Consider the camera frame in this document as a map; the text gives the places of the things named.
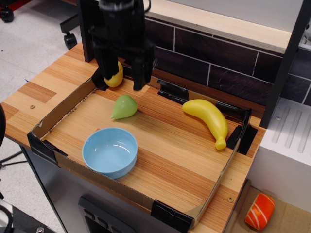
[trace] toy pear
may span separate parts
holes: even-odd
[[[138,109],[138,104],[129,95],[122,95],[117,98],[111,119],[122,119],[131,117]]]

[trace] toy lemon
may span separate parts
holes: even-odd
[[[118,73],[113,75],[111,77],[111,79],[106,79],[104,77],[105,83],[109,87],[117,87],[117,86],[119,86],[122,83],[122,80],[123,80],[123,66],[122,66],[121,62],[118,62],[118,67],[119,67]]]

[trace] plastic fruit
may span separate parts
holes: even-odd
[[[207,100],[189,100],[183,104],[184,112],[203,120],[214,138],[218,150],[226,148],[225,138],[228,135],[228,122],[222,112]]]
[[[265,228],[272,216],[276,202],[268,195],[259,193],[245,217],[245,222],[256,230]]]
[[[129,95],[122,95],[117,98],[111,119],[122,119],[131,117],[138,109],[138,104]]]
[[[104,81],[105,81],[105,83],[109,87],[117,87],[117,86],[119,86],[122,83],[122,80],[123,80],[123,66],[122,66],[121,62],[118,62],[118,67],[119,67],[118,73],[113,75],[111,77],[111,79],[106,79],[104,77]]]

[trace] wooden shelf edge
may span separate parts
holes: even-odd
[[[290,32],[166,0],[153,0],[147,16],[284,54]]]

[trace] blue plastic bowl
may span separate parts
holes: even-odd
[[[90,169],[116,179],[134,167],[137,150],[137,141],[130,132],[106,128],[93,133],[85,141],[82,155]]]

